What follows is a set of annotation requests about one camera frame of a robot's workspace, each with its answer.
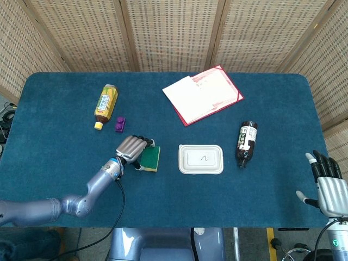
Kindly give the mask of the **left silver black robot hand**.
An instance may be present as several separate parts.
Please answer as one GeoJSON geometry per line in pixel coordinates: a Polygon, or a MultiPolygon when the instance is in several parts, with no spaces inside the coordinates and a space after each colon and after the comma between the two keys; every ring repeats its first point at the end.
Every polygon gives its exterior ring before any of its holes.
{"type": "Polygon", "coordinates": [[[116,149],[116,158],[120,160],[122,166],[131,164],[138,171],[145,168],[138,162],[138,157],[143,150],[148,147],[154,147],[153,139],[144,138],[143,136],[130,135],[116,149]]]}

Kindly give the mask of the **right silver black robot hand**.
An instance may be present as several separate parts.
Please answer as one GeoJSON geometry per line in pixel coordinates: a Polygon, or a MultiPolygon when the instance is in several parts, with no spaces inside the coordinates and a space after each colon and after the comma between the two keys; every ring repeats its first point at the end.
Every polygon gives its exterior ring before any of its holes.
{"type": "Polygon", "coordinates": [[[343,179],[339,164],[314,150],[305,153],[314,177],[318,198],[312,199],[296,191],[301,202],[320,209],[328,218],[347,217],[347,182],[343,179]]]}

